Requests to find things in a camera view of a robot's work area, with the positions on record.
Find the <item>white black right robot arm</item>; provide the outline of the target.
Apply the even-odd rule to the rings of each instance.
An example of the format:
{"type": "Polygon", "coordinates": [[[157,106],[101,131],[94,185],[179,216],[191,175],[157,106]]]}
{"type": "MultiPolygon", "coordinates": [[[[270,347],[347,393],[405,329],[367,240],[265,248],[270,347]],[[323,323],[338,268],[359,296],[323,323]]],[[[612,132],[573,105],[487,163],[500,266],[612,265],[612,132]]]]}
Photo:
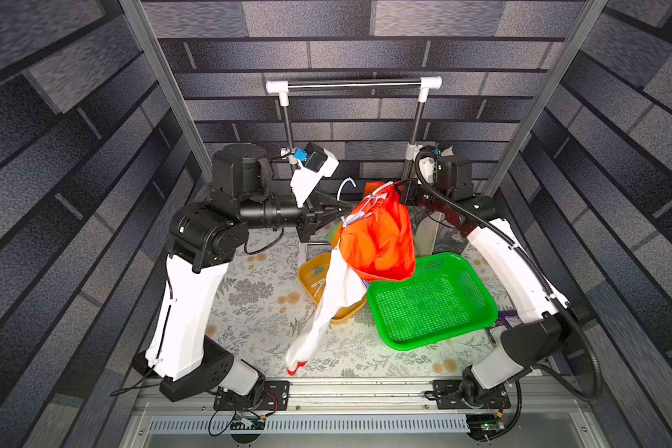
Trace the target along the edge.
{"type": "Polygon", "coordinates": [[[574,304],[547,279],[528,252],[515,240],[510,224],[498,218],[493,207],[475,198],[456,202],[446,188],[427,180],[420,164],[425,159],[442,171],[444,158],[422,149],[414,155],[414,177],[401,182],[401,203],[444,213],[469,243],[485,258],[507,290],[520,325],[505,330],[500,341],[484,358],[466,368],[458,389],[451,398],[476,408],[485,405],[507,384],[514,384],[534,370],[551,375],[563,388],[581,401],[593,401],[602,391],[600,363],[584,326],[593,318],[585,304],[574,304]],[[589,358],[593,375],[588,391],[575,388],[563,375],[543,364],[560,351],[571,338],[577,338],[589,358]]]}

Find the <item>colourful orange white kids jacket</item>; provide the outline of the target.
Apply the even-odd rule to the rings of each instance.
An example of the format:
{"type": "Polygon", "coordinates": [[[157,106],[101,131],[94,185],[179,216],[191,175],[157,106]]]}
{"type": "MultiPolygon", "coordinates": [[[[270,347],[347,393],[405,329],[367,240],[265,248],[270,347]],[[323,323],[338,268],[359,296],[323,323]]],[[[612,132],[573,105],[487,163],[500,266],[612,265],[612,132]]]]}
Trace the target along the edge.
{"type": "Polygon", "coordinates": [[[343,308],[360,302],[373,281],[407,280],[416,270],[410,215],[399,202],[397,186],[371,182],[362,201],[346,218],[330,252],[325,287],[317,311],[285,355],[287,373],[295,374],[315,354],[330,321],[343,308]]]}

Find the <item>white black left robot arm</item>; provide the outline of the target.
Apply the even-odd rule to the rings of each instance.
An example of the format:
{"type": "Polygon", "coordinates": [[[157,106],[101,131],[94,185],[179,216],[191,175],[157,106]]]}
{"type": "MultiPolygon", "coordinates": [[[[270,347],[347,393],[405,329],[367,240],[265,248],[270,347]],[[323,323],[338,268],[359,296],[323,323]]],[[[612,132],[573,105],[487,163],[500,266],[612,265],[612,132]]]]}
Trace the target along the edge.
{"type": "Polygon", "coordinates": [[[318,188],[339,164],[330,151],[309,143],[286,155],[295,167],[291,192],[277,195],[266,150],[227,145],[213,155],[205,198],[183,206],[170,222],[157,327],[147,350],[132,360],[143,377],[160,378],[170,401],[222,389],[235,406],[251,409],[267,396],[264,374],[205,334],[218,286],[250,230],[293,228],[306,243],[352,209],[318,188]]]}

